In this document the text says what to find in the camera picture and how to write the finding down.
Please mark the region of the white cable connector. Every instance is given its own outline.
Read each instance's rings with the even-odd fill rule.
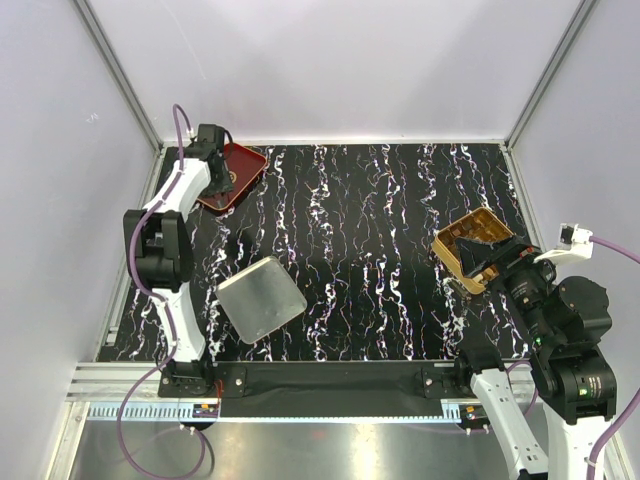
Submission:
[[[533,261],[549,260],[556,266],[589,260],[593,254],[593,243],[590,238],[593,232],[575,225],[560,225],[560,240],[556,248],[543,253]]]

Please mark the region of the metal floor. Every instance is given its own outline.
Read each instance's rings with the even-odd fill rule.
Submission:
[[[546,422],[537,407],[529,420],[547,448]],[[162,476],[178,476],[195,465],[199,442],[183,432],[156,441],[170,423],[124,424],[135,459]],[[508,473],[495,434],[452,435],[452,425],[340,425],[219,423],[205,431],[215,453],[197,479],[218,480],[500,480]],[[145,478],[123,459],[113,422],[88,422],[76,457],[74,480]]]

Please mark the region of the white wall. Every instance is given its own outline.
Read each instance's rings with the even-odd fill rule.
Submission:
[[[600,2],[516,145],[547,246],[564,221],[640,252],[639,18],[637,0]],[[596,246],[591,261],[563,272],[607,288],[614,324],[602,350],[618,378],[622,411],[640,387],[640,265]],[[638,475],[640,411],[622,434]]]
[[[0,463],[22,480],[95,349],[152,152],[71,2],[1,2],[0,37]]]
[[[504,138],[578,0],[92,0],[160,136]]]

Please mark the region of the red tray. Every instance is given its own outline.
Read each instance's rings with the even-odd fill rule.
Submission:
[[[224,153],[228,155],[231,146],[224,146]],[[233,182],[233,191],[221,193],[212,197],[200,197],[198,201],[214,212],[221,214],[237,205],[260,181],[262,172],[267,168],[267,159],[241,145],[233,144],[231,155],[227,159],[227,167]]]

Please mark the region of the black marble surface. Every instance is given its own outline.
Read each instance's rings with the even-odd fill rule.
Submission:
[[[430,248],[439,228],[479,206],[526,235],[499,145],[256,150],[270,166],[252,193],[221,217],[196,206],[188,222],[196,258],[192,300],[215,359],[452,358],[463,337],[478,335],[504,357],[526,351],[506,299],[462,299]],[[165,163],[161,178],[170,169]],[[280,259],[308,308],[246,345],[219,307],[215,286],[269,255]],[[116,342],[99,360],[148,361],[165,348],[154,307],[131,288]]]

